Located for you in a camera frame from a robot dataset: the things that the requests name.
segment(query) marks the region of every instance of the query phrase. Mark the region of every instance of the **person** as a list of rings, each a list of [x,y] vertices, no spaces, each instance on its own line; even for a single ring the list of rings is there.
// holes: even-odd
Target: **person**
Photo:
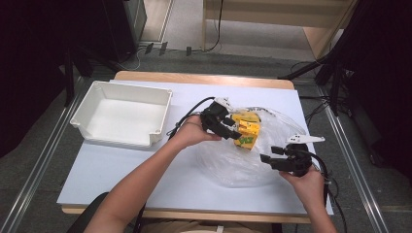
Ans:
[[[199,116],[189,117],[174,137],[115,185],[100,204],[85,232],[123,232],[127,224],[138,215],[160,178],[181,150],[203,141],[221,139],[220,136],[202,129]],[[309,214],[314,231],[336,232],[325,209],[324,179],[321,173],[312,167],[301,178],[286,172],[280,172],[280,175],[293,186]]]

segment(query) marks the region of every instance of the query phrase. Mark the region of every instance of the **white container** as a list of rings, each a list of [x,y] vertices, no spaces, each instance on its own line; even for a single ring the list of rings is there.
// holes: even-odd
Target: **white container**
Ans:
[[[85,139],[149,147],[162,139],[172,90],[93,82],[70,123]]]

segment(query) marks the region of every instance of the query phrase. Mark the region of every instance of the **metal frame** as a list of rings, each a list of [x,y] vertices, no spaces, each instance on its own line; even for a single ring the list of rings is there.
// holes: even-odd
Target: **metal frame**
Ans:
[[[327,91],[323,86],[318,86],[318,91],[321,96],[327,95]],[[364,177],[361,167],[355,157],[351,144],[346,137],[339,117],[334,115],[330,107],[326,108],[326,114],[329,119],[330,125],[332,126],[332,129],[336,135],[339,146],[342,149],[342,153],[345,157],[346,163],[348,164],[349,171],[354,178],[355,186],[358,189],[360,199],[364,205],[364,208],[366,209],[373,229],[375,230],[375,232],[389,232],[388,226],[381,214],[379,205],[376,202],[375,197],[369,188],[369,185],[367,184],[366,178]]]
[[[36,164],[33,167],[29,177],[27,178],[23,188],[18,193],[17,198],[12,206],[12,209],[9,211],[9,214],[0,229],[2,233],[11,233],[16,232],[17,228],[33,198],[37,187],[40,184],[41,179],[43,178],[46,169],[55,149],[57,148],[58,142],[63,135],[63,132],[70,121],[71,117],[78,108],[81,100],[82,94],[84,94],[85,81],[82,77],[79,77],[76,83],[76,89],[79,90],[79,93],[75,95],[74,100],[63,109],[63,112],[60,115],[60,118],[55,125],[51,135],[49,136],[46,145],[44,146],[42,152],[40,153],[39,158],[36,161]]]

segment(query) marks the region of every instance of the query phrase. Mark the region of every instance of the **power cord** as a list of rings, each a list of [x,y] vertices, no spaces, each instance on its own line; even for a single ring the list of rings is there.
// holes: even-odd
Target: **power cord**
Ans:
[[[223,0],[221,0],[221,9],[220,9],[220,12],[219,12],[218,40],[216,41],[216,43],[209,49],[206,49],[206,50],[193,50],[193,51],[209,52],[209,51],[213,50],[218,45],[219,41],[221,40],[222,10],[223,10]]]
[[[299,61],[299,62],[294,63],[293,66],[291,66],[291,68],[290,68],[291,73],[293,73],[293,68],[294,68],[295,66],[300,65],[300,64],[312,63],[312,62],[313,62],[313,61]],[[315,69],[313,69],[312,71],[313,71],[313,73],[314,73],[315,76],[316,76],[317,73],[316,73]]]
[[[317,106],[312,113],[305,116],[306,124],[309,126],[312,118],[314,115],[321,113],[330,105],[330,97],[329,96],[299,96],[300,99],[309,99],[309,100],[321,100],[322,103]],[[338,97],[337,99],[337,110],[340,113],[348,114],[349,113],[349,103],[347,101],[347,97]]]
[[[321,160],[320,157],[318,157],[316,154],[313,154],[312,157],[315,158],[319,162],[319,165],[321,166],[321,172],[322,172],[322,174],[324,175],[324,178],[325,178],[325,186],[324,186],[324,200],[325,200],[325,203],[326,203],[327,195],[329,194],[329,198],[331,199],[332,203],[334,203],[336,205],[336,207],[339,211],[339,214],[342,217],[344,232],[347,233],[348,232],[348,227],[347,227],[347,223],[346,223],[346,218],[343,214],[342,208],[340,207],[339,203],[337,202],[337,199],[336,199],[337,195],[336,196],[333,195],[333,193],[330,191],[330,189],[328,187],[329,184],[331,183],[331,180],[333,180],[336,183],[336,186],[337,186],[337,181],[335,179],[331,179],[328,176],[326,165]]]
[[[204,102],[208,101],[208,100],[214,100],[215,97],[207,97],[203,100],[201,100],[199,103],[197,103],[193,108],[191,108],[187,114],[185,114],[181,120],[179,120],[179,122],[176,123],[175,128],[170,130],[169,132],[166,133],[167,136],[169,136],[169,140],[171,138],[173,138],[173,136],[175,136],[175,134],[178,132],[179,128],[182,126],[183,122],[190,117],[193,114],[193,111],[195,109],[197,109],[197,107],[199,107],[201,104],[203,104]]]
[[[137,64],[137,66],[136,66],[135,68],[127,68],[127,67],[121,65],[120,63],[118,63],[118,65],[119,65],[123,70],[126,70],[126,71],[136,71],[136,70],[139,69],[139,67],[140,67],[139,52],[142,51],[142,50],[144,50],[144,49],[145,49],[145,48],[141,48],[141,49],[139,49],[139,50],[136,51],[136,58],[137,58],[138,64]]]

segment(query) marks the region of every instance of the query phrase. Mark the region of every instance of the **plastic bag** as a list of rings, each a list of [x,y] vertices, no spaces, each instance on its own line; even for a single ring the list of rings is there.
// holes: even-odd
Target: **plastic bag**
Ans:
[[[236,147],[233,140],[203,142],[196,145],[197,161],[206,175],[228,187],[266,185],[273,181],[273,170],[260,161],[260,154],[272,155],[271,146],[285,147],[289,137],[306,134],[288,116],[264,108],[242,108],[235,112],[252,111],[260,117],[260,130],[251,150]]]

